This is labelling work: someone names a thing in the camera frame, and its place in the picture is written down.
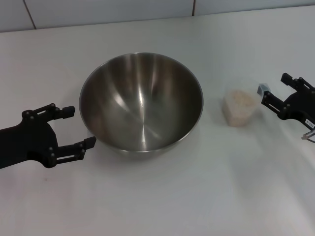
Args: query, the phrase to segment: bowl rim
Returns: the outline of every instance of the bowl rim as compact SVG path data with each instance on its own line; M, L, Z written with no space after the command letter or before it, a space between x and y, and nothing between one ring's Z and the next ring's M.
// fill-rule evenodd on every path
M183 66L194 78L194 80L197 82L197 85L199 87L199 90L200 90L200 94L201 94L201 110L200 110L200 114L199 114L199 117L197 119L197 121L195 122L194 126L187 132L187 134L185 134L183 137L181 137L180 139L176 140L175 142L171 143L171 144L168 144L164 147L160 147L160 148L157 148L157 149L153 149L153 150L146 150L146 151L135 151L135 150L124 150L124 149L120 149L116 146L113 146L107 142L104 142L102 140L100 140L90 129L89 127L87 126L87 124L85 123L84 119L83 119L83 116L82 116L82 111L81 111L81 99L82 99L82 91L83 89L85 88L86 86L86 83L91 79L92 75L99 69L101 68L102 66L104 66L105 64L109 63L110 61L116 59L116 58L120 58L120 57L123 57L123 56L127 56L127 55L134 55L134 54L151 54L151 55L157 55L157 56L162 56L162 57L165 57L165 58L168 58L170 59L171 61L174 61L178 64L180 64L181 66ZM84 123L84 125L86 126L86 128L88 129L88 131L94 135L96 137L97 140L99 140L100 142L102 142L103 144L109 146L110 148L113 148L113 149L116 149L116 150L119 150L119 151L122 151L122 152L126 152L126 153L148 153L148 152L158 152L158 151L161 151L161 150L164 150L164 149L167 149L173 145L176 145L178 144L181 140L183 140L185 137L187 137L188 134L190 134L193 129L197 126L197 124L199 123L199 120L202 116L202 112L203 112L203 105L204 105L204 101L203 101L203 92L202 92L202 88L201 88L201 85L199 83L199 81L197 80L196 76L192 73L191 70L189 70L184 64L182 64L181 62L171 58L171 57L168 57L168 56L165 56L165 55L162 55L162 54L158 54L158 53L148 53L148 52L137 52L137 53L126 53L126 54L122 54L122 55L119 55L119 56L116 56L116 57L113 57L109 60L107 60L106 62L104 62L103 64L101 64L100 66L98 66L88 77L87 79L85 80L85 82L83 83L83 86L81 88L81 91L80 91L80 98L79 98L79 110L80 110L80 116L81 116L81 119Z

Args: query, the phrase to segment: metal mixing bowl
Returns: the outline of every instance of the metal mixing bowl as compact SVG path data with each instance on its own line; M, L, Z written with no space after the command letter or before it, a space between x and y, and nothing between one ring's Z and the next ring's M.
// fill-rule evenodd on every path
M80 113L97 139L118 150L149 152L173 145L198 123L199 82L178 61L154 53L109 60L87 78Z

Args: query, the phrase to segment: plastic container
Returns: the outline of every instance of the plastic container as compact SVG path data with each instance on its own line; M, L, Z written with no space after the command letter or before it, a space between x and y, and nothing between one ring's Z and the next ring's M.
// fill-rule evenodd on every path
M261 101L258 85L255 81L241 80L226 87L222 111L228 125L243 126L251 120Z

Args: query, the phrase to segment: stainless steel bowl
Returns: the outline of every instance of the stainless steel bowl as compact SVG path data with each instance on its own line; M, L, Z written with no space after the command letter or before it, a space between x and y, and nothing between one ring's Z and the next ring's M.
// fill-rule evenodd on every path
M173 145L198 123L199 82L178 61L154 53L109 60L87 78L80 113L97 139L118 150L149 152Z

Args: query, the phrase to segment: white table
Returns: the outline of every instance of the white table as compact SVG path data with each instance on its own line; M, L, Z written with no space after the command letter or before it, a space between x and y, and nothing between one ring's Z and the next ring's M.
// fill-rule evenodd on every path
M315 146L306 128L261 107L249 126L228 127L223 86L267 82L284 99L282 73L315 85L315 7L0 34L0 128L26 109L74 105L52 122L59 145L90 134L80 89L100 64L154 52L186 65L204 111L186 139L159 158L122 161L97 142L83 161L45 169L24 162L0 170L4 236L315 235Z

